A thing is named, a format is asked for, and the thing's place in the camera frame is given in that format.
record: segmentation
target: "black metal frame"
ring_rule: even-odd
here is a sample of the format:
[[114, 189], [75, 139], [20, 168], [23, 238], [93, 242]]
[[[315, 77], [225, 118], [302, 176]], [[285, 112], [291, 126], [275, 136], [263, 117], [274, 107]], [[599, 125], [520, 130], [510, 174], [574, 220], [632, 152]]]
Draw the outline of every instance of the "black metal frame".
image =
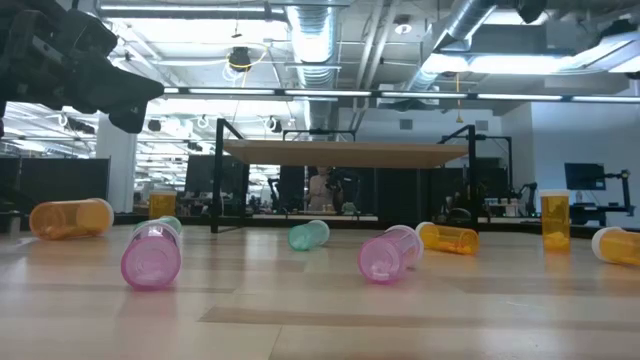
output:
[[[217, 122], [217, 126], [216, 126], [216, 151], [215, 151], [215, 166], [214, 166], [214, 174], [213, 174], [213, 201], [211, 202], [211, 206], [213, 207], [211, 209], [211, 232], [212, 233], [219, 233], [219, 225], [220, 225], [220, 207], [222, 206], [222, 199], [220, 198], [220, 187], [221, 187], [221, 183], [222, 183], [222, 175], [223, 175], [223, 169], [222, 169], [222, 153], [223, 153], [223, 148], [224, 148], [224, 129], [227, 128], [232, 134], [234, 134], [238, 139], [243, 139], [242, 135], [237, 132], [233, 126], [231, 124], [229, 124], [229, 122], [227, 122], [225, 119], [218, 119]], [[283, 140], [285, 139], [286, 135], [288, 133], [310, 133], [313, 134], [315, 131], [317, 130], [287, 130], [287, 131], [283, 131]], [[354, 137], [354, 141], [355, 141], [355, 131], [332, 131], [332, 130], [328, 130], [328, 131], [321, 131], [323, 135], [330, 135], [330, 134], [339, 134], [339, 133], [349, 133]], [[461, 129], [457, 130], [456, 132], [454, 132], [453, 134], [449, 135], [449, 136], [445, 136], [442, 138], [442, 140], [440, 140], [438, 142], [438, 144], [445, 144], [446, 142], [448, 142], [451, 139], [454, 139], [455, 137], [457, 137], [458, 135], [467, 132], [467, 138], [469, 140], [469, 200], [471, 202], [471, 209], [470, 209], [470, 213], [471, 213], [471, 220], [469, 223], [469, 227], [471, 229], [474, 229], [476, 231], [478, 231], [478, 204], [477, 204], [477, 200], [478, 200], [478, 193], [477, 193], [477, 175], [476, 175], [476, 127], [475, 125], [467, 125], [462, 127]], [[250, 168], [251, 164], [244, 164], [244, 169], [243, 169], [243, 192], [244, 192], [244, 199], [243, 199], [243, 204], [246, 204], [246, 200], [247, 200], [247, 190], [248, 190], [248, 182], [249, 182], [249, 168]], [[431, 182], [430, 182], [430, 170], [427, 170], [427, 175], [429, 177], [429, 188], [427, 189], [427, 202], [429, 204], [428, 209], [431, 208], [430, 206], [430, 202], [431, 202]], [[420, 170], [418, 170], [417, 173], [417, 194], [418, 196], [421, 197], [421, 191], [420, 191], [420, 186], [421, 186], [421, 181], [420, 181]], [[423, 211], [420, 208], [420, 202], [418, 202], [418, 216], [419, 219], [423, 219]], [[429, 214], [430, 210], [427, 211], [426, 215], [427, 217], [430, 215]], [[253, 225], [260, 225], [260, 226], [265, 226], [266, 223], [277, 223], [277, 224], [286, 224], [284, 226], [290, 226], [290, 225], [295, 225], [300, 223], [300, 220], [294, 220], [294, 219], [282, 219], [282, 220], [274, 220], [274, 219], [251, 219], [251, 224]], [[247, 221], [246, 219], [246, 212], [243, 211], [240, 218], [237, 220], [231, 220], [229, 219], [229, 221], [225, 221], [225, 223], [232, 225], [232, 226], [236, 226], [237, 227], [243, 227], [246, 226], [247, 224], [249, 224], [249, 221]], [[341, 221], [341, 225], [347, 225], [345, 223], [349, 223], [349, 221]], [[362, 222], [362, 221], [355, 221], [355, 227], [360, 227], [360, 228], [380, 228], [381, 226], [384, 227], [388, 224], [384, 224], [384, 221], [380, 221], [378, 220], [377, 222]]]
[[[454, 136], [453, 138], [456, 139], [467, 139], [469, 140], [469, 136]], [[476, 141], [484, 141], [487, 139], [496, 139], [496, 140], [506, 140], [507, 141], [507, 152], [508, 152], [508, 162], [509, 164], [507, 165], [507, 175], [509, 177], [509, 190], [515, 190], [513, 187], [513, 151], [512, 151], [512, 141], [513, 139], [511, 138], [511, 136], [489, 136], [489, 135], [483, 135], [483, 134], [476, 134]]]
[[334, 135], [334, 134], [349, 134], [353, 137], [353, 141], [356, 141], [356, 131], [354, 130], [323, 130], [323, 129], [312, 129], [312, 130], [284, 130], [282, 132], [282, 141], [286, 141], [286, 137], [288, 134], [309, 134], [309, 135]]
[[[175, 16], [171, 12], [165, 14], [165, 16]], [[299, 96], [299, 94], [292, 94], [291, 92], [298, 92], [300, 89], [282, 89], [282, 88], [242, 88], [236, 89], [237, 92], [229, 93], [227, 87], [173, 87], [171, 91], [166, 91], [165, 96], [171, 97], [192, 97], [192, 98], [222, 98], [233, 100], [251, 100], [251, 99], [269, 99], [278, 98], [278, 100], [288, 100], [293, 97]], [[589, 104], [618, 104], [618, 105], [637, 105], [640, 104], [640, 96], [584, 96], [579, 94], [567, 94], [559, 95], [558, 98], [548, 98], [544, 94], [498, 94], [500, 97], [495, 97], [496, 94], [486, 93], [459, 93], [459, 92], [422, 92], [420, 94], [411, 91], [384, 91], [384, 90], [339, 90], [336, 93], [327, 93], [326, 89], [307, 89], [304, 94], [305, 98], [318, 99], [318, 98], [332, 98], [332, 99], [400, 99], [400, 100], [440, 100], [445, 98], [458, 99], [462, 101], [487, 101], [483, 95], [492, 95], [492, 101], [506, 101], [506, 102], [543, 102], [543, 103], [589, 103]]]
[[[222, 208], [222, 198], [220, 197], [220, 187], [222, 186], [222, 155], [224, 150], [224, 129], [229, 130], [236, 138], [244, 139], [242, 134], [240, 134], [229, 122], [225, 119], [218, 119], [216, 122], [216, 152], [214, 158], [214, 166], [213, 166], [213, 196], [211, 199], [211, 233], [217, 234], [219, 233], [220, 227], [220, 213]], [[250, 164], [243, 163], [242, 168], [242, 206], [240, 212], [240, 223], [238, 227], [243, 227], [246, 219], [246, 211], [243, 208], [247, 203], [247, 192], [249, 189], [249, 167]]]
[[[451, 139], [459, 138], [460, 134], [467, 132], [467, 136], [465, 137], [468, 140], [469, 146], [469, 203], [470, 209], [469, 213], [471, 214], [471, 219], [469, 223], [469, 228], [479, 231], [478, 228], [478, 213], [480, 209], [478, 208], [478, 176], [477, 176], [477, 156], [476, 156], [476, 126], [475, 125], [467, 125], [462, 127], [461, 129], [455, 131], [453, 134], [448, 136], [443, 136], [442, 140], [438, 141], [438, 144], [445, 144]], [[427, 189], [427, 214], [431, 216], [431, 181], [433, 177], [431, 176], [431, 170], [428, 171], [428, 189]]]

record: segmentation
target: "ventilation duct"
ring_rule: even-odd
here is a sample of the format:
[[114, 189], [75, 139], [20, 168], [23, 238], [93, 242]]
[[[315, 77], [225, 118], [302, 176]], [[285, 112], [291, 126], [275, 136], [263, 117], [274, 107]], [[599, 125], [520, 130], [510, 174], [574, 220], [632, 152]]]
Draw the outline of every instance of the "ventilation duct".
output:
[[[295, 58], [300, 63], [323, 64], [333, 60], [336, 43], [337, 10], [332, 7], [289, 6], [286, 8], [291, 23], [291, 43]], [[306, 89], [327, 89], [335, 85], [335, 69], [298, 67], [300, 85]], [[336, 102], [309, 101], [305, 106], [310, 129], [335, 129]]]
[[[428, 49], [427, 54], [431, 55], [433, 50], [441, 49], [455, 42], [470, 43], [473, 34], [487, 20], [496, 7], [496, 0], [456, 0], [452, 5], [447, 25], [441, 32], [434, 34], [432, 37], [434, 41], [431, 42], [431, 48]], [[439, 73], [425, 71], [427, 60], [428, 57], [411, 81], [406, 84], [405, 91], [427, 91], [440, 75]]]

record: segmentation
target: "white wall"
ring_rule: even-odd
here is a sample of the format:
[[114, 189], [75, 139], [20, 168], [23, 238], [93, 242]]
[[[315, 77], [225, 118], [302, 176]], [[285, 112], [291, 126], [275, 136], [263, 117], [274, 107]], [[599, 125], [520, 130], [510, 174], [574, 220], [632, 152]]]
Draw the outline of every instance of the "white wall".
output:
[[[340, 108], [340, 129], [348, 129], [352, 110]], [[476, 120], [489, 121], [489, 131], [479, 133], [485, 135], [501, 135], [500, 117], [493, 116], [491, 110], [463, 110], [464, 123], [457, 123], [457, 111], [446, 114], [440, 111], [407, 111], [370, 109], [367, 111], [358, 131], [358, 141], [396, 142], [396, 143], [430, 143], [438, 142], [443, 135], [449, 135], [465, 125], [475, 124]], [[400, 119], [412, 119], [413, 130], [400, 130]], [[447, 144], [466, 144], [466, 140], [457, 139]], [[480, 157], [505, 157], [506, 153], [493, 141], [478, 142], [477, 155]], [[450, 162], [447, 166], [462, 166], [466, 159]]]
[[535, 181], [531, 104], [521, 105], [502, 117], [502, 133], [512, 137], [513, 185], [516, 190]]
[[[634, 90], [618, 95], [634, 95]], [[640, 205], [638, 110], [636, 105], [533, 104], [533, 163], [539, 188], [566, 188], [564, 164], [567, 162], [603, 163], [608, 173], [622, 169], [631, 172], [631, 203]], [[608, 179], [606, 191], [585, 193], [583, 201], [622, 205], [622, 183]], [[608, 213], [607, 217], [610, 225], [640, 227], [638, 216]]]

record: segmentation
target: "wooden board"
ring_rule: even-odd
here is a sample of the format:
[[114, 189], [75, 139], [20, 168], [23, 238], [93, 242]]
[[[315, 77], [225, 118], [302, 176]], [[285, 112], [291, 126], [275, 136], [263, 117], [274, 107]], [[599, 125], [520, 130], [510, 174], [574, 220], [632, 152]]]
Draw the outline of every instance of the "wooden board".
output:
[[467, 154], [463, 145], [225, 140], [245, 164], [426, 169]]
[[38, 241], [0, 234], [2, 360], [632, 360], [640, 269], [591, 241], [545, 254], [540, 235], [480, 233], [476, 256], [425, 249], [392, 285], [357, 264], [379, 230], [331, 229], [295, 252], [289, 229], [184, 226], [178, 278], [133, 291], [133, 226]]

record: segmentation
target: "desk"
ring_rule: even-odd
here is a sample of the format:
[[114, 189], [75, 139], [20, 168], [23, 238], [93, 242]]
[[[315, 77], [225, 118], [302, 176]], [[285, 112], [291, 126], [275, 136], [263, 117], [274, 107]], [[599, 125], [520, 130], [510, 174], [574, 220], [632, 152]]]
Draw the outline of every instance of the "desk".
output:
[[481, 233], [477, 256], [426, 250], [405, 279], [381, 286], [356, 262], [379, 230], [332, 229], [326, 246], [294, 252], [289, 229], [185, 226], [178, 280], [139, 293], [119, 271], [132, 228], [0, 241], [3, 359], [195, 360], [215, 350], [218, 359], [629, 360], [640, 351], [638, 269], [599, 261], [590, 241], [546, 256], [539, 235]]

